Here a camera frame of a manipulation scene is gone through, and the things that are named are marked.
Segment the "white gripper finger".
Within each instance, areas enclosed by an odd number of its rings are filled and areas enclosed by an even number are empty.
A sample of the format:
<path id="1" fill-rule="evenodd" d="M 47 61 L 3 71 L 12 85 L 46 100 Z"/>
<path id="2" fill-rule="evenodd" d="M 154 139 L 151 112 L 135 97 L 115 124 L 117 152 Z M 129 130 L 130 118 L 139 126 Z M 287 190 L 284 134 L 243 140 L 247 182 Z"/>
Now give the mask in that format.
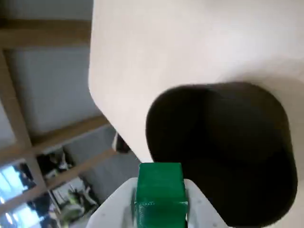
<path id="1" fill-rule="evenodd" d="M 184 179 L 188 197 L 189 211 L 187 224 L 189 228 L 228 228 L 207 197 L 191 180 Z"/>
<path id="2" fill-rule="evenodd" d="M 130 178 L 114 191 L 88 220 L 88 228 L 136 228 L 137 178 Z"/>

